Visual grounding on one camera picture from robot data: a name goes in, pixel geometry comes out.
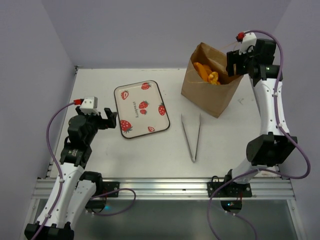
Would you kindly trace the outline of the braided fake bread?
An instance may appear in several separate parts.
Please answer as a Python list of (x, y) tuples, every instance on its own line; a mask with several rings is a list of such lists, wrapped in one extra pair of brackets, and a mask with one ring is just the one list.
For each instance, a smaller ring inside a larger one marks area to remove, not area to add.
[(221, 83), (219, 82), (219, 74), (216, 71), (213, 71), (208, 75), (207, 78), (208, 83), (211, 85), (220, 85)]

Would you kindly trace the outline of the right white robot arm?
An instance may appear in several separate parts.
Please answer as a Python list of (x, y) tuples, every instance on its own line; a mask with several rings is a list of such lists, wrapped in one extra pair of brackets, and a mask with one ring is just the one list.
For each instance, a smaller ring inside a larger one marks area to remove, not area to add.
[(223, 192), (235, 196), (241, 185), (248, 184), (259, 169), (268, 169), (282, 164), (295, 149), (298, 141), (290, 134), (282, 104), (282, 73), (274, 64), (276, 42), (271, 39), (240, 40), (239, 50), (227, 53), (226, 70), (229, 76), (247, 74), (260, 116), (259, 136), (246, 147), (246, 158), (230, 170), (232, 179), (223, 183)]

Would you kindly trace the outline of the brown paper bag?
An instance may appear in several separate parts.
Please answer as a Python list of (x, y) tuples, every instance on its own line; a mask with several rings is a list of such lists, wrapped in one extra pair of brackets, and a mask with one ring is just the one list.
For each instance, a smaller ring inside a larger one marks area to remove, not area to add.
[[(202, 80), (193, 63), (208, 65), (218, 73), (220, 85)], [(228, 76), (227, 56), (221, 51), (200, 43), (192, 53), (185, 72), (181, 94), (211, 116), (218, 118), (229, 105), (241, 80), (241, 75)]]

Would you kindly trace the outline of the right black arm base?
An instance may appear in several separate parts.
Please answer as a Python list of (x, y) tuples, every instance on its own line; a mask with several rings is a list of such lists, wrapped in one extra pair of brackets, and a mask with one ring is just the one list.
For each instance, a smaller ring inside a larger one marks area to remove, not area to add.
[[(223, 180), (214, 175), (211, 180), (206, 183), (208, 197), (210, 198), (214, 191), (231, 179), (229, 174), (225, 175)], [(221, 200), (221, 207), (229, 213), (238, 214), (243, 207), (243, 198), (251, 198), (252, 196), (251, 185), (249, 183), (239, 184), (231, 182), (220, 189), (214, 195), (214, 198), (231, 198), (231, 200)]]

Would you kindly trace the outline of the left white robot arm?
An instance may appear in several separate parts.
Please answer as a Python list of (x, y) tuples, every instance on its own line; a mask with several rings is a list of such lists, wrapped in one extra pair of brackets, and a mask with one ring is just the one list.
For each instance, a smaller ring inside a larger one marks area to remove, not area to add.
[(59, 171), (49, 199), (35, 223), (25, 227), (28, 240), (72, 240), (81, 212), (92, 196), (103, 193), (102, 175), (85, 171), (92, 153), (91, 143), (99, 130), (114, 129), (117, 113), (105, 108), (88, 114), (76, 107), (77, 115), (68, 122), (64, 147), (60, 154)]

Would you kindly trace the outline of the metal tongs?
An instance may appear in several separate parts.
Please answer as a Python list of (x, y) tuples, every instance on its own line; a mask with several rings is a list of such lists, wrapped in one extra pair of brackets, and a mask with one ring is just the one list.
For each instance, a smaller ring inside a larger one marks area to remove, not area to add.
[(198, 162), (200, 136), (202, 131), (202, 115), (197, 120), (188, 120), (184, 114), (180, 115), (182, 133), (184, 135), (189, 158), (193, 164)]

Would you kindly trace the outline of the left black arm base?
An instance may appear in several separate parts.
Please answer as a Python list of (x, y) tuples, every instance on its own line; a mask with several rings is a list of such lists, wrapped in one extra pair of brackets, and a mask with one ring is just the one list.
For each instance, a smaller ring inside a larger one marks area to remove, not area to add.
[(112, 191), (118, 190), (120, 183), (118, 181), (104, 181), (102, 187), (95, 193), (93, 199), (90, 199), (85, 205), (85, 209), (92, 213), (101, 213), (108, 208), (108, 199), (117, 198), (119, 193)]

